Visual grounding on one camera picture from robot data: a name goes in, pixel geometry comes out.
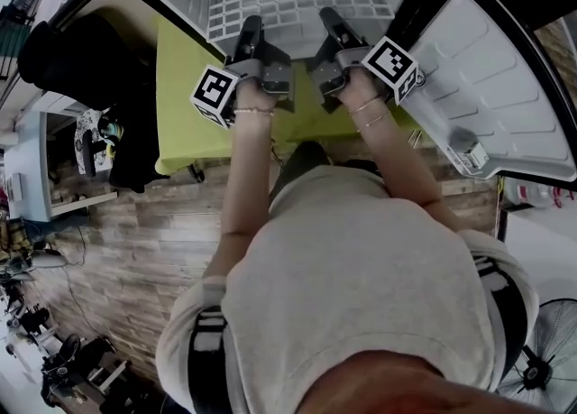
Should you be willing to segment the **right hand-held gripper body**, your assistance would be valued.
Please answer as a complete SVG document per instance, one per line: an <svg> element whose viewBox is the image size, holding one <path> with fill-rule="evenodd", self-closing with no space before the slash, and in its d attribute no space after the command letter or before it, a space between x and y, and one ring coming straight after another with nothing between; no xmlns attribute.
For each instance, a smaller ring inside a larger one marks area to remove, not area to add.
<svg viewBox="0 0 577 414"><path fill-rule="evenodd" d="M354 67L367 69L385 88L385 97L398 105L417 84L418 63L388 37L371 46L354 35L329 36L309 61L309 76L317 87L321 105L333 113L336 95L349 81Z"/></svg>

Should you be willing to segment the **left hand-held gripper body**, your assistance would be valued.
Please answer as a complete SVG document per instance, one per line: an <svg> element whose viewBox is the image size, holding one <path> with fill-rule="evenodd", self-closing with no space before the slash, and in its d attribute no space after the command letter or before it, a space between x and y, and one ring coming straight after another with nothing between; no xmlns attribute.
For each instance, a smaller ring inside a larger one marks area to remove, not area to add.
<svg viewBox="0 0 577 414"><path fill-rule="evenodd" d="M255 79L262 90L279 97L277 108L294 112L294 69L291 64L258 59L228 62L222 69L207 65L190 96L191 104L210 122L224 129L234 125L236 88Z"/></svg>

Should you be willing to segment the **person's right forearm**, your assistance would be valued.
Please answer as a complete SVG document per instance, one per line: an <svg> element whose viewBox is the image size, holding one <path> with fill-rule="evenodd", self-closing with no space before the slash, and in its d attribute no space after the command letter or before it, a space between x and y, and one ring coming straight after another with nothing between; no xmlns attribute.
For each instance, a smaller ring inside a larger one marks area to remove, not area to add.
<svg viewBox="0 0 577 414"><path fill-rule="evenodd" d="M366 143L390 195L410 200L429 212L439 208L443 197L433 173L409 145L370 73L351 69L349 81L337 97Z"/></svg>

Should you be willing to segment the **person's left forearm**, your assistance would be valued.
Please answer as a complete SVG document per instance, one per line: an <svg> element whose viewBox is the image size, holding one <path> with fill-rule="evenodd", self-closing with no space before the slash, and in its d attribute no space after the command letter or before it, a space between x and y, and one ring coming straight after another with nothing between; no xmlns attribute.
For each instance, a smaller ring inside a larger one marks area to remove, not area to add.
<svg viewBox="0 0 577 414"><path fill-rule="evenodd" d="M254 236L269 217L270 148L276 98L254 80L236 89L230 171L221 214L221 234Z"/></svg>

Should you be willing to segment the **green tablecloth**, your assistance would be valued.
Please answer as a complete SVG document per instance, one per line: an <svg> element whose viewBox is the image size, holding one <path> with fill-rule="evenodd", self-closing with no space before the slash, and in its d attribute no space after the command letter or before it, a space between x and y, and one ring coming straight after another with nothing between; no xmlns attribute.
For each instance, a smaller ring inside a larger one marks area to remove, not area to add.
<svg viewBox="0 0 577 414"><path fill-rule="evenodd" d="M170 175L190 163L231 155L232 132L205 119L190 97L206 66L223 62L177 26L160 17L157 32L157 126L160 157L158 173ZM343 107L328 114L318 103L305 64L296 62L295 112L275 111L272 137L285 151L292 143L355 136L356 127Z"/></svg>

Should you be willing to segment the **black jacket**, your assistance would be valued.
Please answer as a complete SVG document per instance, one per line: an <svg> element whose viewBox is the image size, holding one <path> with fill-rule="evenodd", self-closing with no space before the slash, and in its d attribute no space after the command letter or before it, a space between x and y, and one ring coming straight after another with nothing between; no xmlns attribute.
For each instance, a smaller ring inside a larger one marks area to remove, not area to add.
<svg viewBox="0 0 577 414"><path fill-rule="evenodd" d="M142 194L145 186L167 176L155 170L160 157L156 100L114 106L107 115L124 129L115 147L109 183L119 189Z"/></svg>

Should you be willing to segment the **person's right leg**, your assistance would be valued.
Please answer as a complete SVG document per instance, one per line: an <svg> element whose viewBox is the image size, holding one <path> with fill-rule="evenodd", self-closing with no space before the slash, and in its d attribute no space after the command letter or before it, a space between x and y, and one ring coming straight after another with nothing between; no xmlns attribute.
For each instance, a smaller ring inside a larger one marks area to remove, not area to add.
<svg viewBox="0 0 577 414"><path fill-rule="evenodd" d="M374 161L353 159L342 163L342 166L351 169L365 170L378 177L381 176L380 170Z"/></svg>

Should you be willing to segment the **person's leg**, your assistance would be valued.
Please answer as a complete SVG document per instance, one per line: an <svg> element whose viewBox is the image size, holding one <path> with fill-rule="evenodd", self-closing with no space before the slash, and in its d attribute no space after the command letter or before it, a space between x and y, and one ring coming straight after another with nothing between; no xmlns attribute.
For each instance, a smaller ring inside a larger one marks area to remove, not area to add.
<svg viewBox="0 0 577 414"><path fill-rule="evenodd" d="M380 170L374 161L353 159L342 163L342 166L351 169L365 170L378 177L381 176Z"/></svg>
<svg viewBox="0 0 577 414"><path fill-rule="evenodd" d="M313 141L300 143L280 170L270 192L270 203L291 181L316 167L331 164L325 149L319 143Z"/></svg>

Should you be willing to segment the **person's left leg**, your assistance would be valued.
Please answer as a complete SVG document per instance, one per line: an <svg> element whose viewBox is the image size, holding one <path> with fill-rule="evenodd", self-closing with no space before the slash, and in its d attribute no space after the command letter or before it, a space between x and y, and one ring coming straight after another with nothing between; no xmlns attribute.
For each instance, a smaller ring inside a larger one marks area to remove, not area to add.
<svg viewBox="0 0 577 414"><path fill-rule="evenodd" d="M325 149L319 143L313 141L300 143L280 170L270 192L270 203L291 181L316 167L331 164Z"/></svg>

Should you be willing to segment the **beige desk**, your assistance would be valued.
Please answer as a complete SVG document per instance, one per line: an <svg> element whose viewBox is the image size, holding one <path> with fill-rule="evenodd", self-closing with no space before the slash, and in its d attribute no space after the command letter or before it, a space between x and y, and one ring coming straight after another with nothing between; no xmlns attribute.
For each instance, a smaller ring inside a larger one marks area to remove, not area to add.
<svg viewBox="0 0 577 414"><path fill-rule="evenodd" d="M142 0L88 0L66 16L61 27L66 28L88 14L104 17L131 47L157 46L159 14Z"/></svg>

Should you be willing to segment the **black mesh office chair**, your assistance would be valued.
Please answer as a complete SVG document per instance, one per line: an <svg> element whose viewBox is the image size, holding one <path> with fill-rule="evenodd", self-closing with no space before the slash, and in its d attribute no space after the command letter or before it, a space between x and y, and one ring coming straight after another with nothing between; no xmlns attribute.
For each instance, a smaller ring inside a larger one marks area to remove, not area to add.
<svg viewBox="0 0 577 414"><path fill-rule="evenodd" d="M17 60L21 79L95 110L152 101L151 68L104 17L88 14L64 30L47 22L30 33Z"/></svg>

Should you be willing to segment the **patterned white chair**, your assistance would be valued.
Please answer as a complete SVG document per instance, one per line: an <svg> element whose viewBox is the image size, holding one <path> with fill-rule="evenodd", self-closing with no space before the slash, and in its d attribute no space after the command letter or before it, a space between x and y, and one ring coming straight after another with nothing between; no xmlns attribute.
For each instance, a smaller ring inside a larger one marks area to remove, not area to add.
<svg viewBox="0 0 577 414"><path fill-rule="evenodd" d="M123 134L124 128L106 111L88 109L80 115L74 135L79 173L95 177L100 171L111 170Z"/></svg>

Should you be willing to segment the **person's grey shirt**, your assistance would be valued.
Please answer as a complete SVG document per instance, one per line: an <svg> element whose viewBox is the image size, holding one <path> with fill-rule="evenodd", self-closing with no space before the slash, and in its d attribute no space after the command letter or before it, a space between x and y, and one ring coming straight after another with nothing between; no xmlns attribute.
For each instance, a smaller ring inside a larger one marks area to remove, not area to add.
<svg viewBox="0 0 577 414"><path fill-rule="evenodd" d="M496 238L450 230L367 171L319 166L274 198L229 273L176 300L157 371L191 412L215 381L236 412L296 414L321 376L370 351L412 355L492 391L538 309Z"/></svg>

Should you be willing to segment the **white desk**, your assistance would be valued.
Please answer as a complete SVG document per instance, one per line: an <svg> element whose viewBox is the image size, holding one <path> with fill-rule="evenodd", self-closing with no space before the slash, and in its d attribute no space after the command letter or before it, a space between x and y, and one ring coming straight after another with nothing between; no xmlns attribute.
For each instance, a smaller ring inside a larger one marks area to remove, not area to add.
<svg viewBox="0 0 577 414"><path fill-rule="evenodd" d="M4 154L6 193L12 218L48 222L55 216L118 198L118 193L111 191L75 202L57 205L51 202L47 161L48 114L75 119L85 111L87 107L76 100L48 92L32 101L16 121L16 142Z"/></svg>

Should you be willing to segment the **black floor fan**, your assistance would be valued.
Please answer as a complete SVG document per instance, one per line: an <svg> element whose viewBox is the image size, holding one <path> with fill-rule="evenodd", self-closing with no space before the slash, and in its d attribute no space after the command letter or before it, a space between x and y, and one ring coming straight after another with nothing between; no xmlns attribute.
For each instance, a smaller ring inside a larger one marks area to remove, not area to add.
<svg viewBox="0 0 577 414"><path fill-rule="evenodd" d="M577 299L550 300L497 394L559 414L577 414Z"/></svg>

